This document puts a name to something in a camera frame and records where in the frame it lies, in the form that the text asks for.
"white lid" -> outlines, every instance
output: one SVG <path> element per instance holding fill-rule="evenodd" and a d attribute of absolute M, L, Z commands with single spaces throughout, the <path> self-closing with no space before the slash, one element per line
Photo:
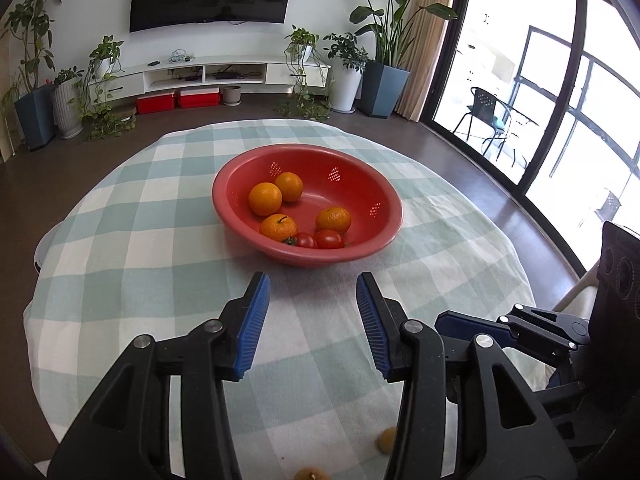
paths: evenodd
<path fill-rule="evenodd" d="M 155 94 L 145 94 L 145 95 L 139 97 L 138 99 L 152 99 L 154 97 L 160 97 L 160 96 L 163 96 L 163 95 L 174 95 L 174 94 L 175 94 L 175 90 L 170 90 L 168 92 L 158 92 L 158 93 L 155 93 Z"/>
<path fill-rule="evenodd" d="M 180 90 L 180 95 L 202 95 L 202 94 L 218 94 L 220 88 L 212 86 L 209 88 L 194 88 L 193 90 Z"/>

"blue planter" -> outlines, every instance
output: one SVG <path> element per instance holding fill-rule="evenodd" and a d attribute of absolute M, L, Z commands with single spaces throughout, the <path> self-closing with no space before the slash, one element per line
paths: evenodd
<path fill-rule="evenodd" d="M 51 95 L 53 85 L 44 85 L 15 102 L 27 146 L 34 152 L 44 148 L 56 134 Z"/>
<path fill-rule="evenodd" d="M 398 103 L 408 77 L 407 70 L 368 61 L 362 76 L 358 108 L 370 117 L 388 118 Z"/>

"sliding glass door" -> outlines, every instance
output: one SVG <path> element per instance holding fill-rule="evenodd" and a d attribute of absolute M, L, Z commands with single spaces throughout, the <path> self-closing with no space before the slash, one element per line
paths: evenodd
<path fill-rule="evenodd" d="M 488 171 L 578 273 L 640 232 L 640 50 L 606 0 L 455 0 L 422 120 Z"/>

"cabinet drawer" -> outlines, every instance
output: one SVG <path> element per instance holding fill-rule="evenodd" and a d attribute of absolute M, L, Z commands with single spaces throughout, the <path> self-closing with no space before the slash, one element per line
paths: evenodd
<path fill-rule="evenodd" d="M 324 87 L 327 70 L 324 66 L 305 65 L 306 84 Z M 285 63 L 267 63 L 264 82 L 267 85 L 293 85 L 296 82 L 296 67 Z"/>
<path fill-rule="evenodd" d="M 105 94 L 111 94 L 111 97 L 107 97 L 106 100 L 113 101 L 145 93 L 145 78 L 143 74 L 123 75 L 100 86 L 104 88 Z M 96 85 L 92 85 L 92 93 L 95 92 L 95 87 Z"/>

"round table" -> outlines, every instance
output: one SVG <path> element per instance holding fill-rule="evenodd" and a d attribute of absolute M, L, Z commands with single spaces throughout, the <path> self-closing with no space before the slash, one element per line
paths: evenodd
<path fill-rule="evenodd" d="M 297 269 L 229 232 L 211 203 L 216 172 L 245 150 L 282 142 L 341 150 L 384 174 L 402 199 L 396 240 L 364 260 Z M 453 186 L 399 153 L 298 120 L 171 133 L 111 172 L 62 222 L 25 311 L 33 387 L 56 437 L 135 336 L 186 334 L 242 296 L 256 270 L 271 277 L 271 304 L 252 369 L 225 383 L 246 480 L 290 479 L 303 466 L 334 480 L 383 477 L 387 457 L 374 440 L 396 423 L 401 384 L 387 384 L 374 368 L 355 301 L 359 273 L 373 272 L 386 297 L 431 326 L 444 310 L 496 319 L 514 303 L 533 305 L 507 237 Z M 543 387 L 542 364 L 514 361 Z M 178 386 L 170 439 L 172 469 L 182 474 Z M 452 470 L 450 424 L 447 431 L 444 469 Z"/>

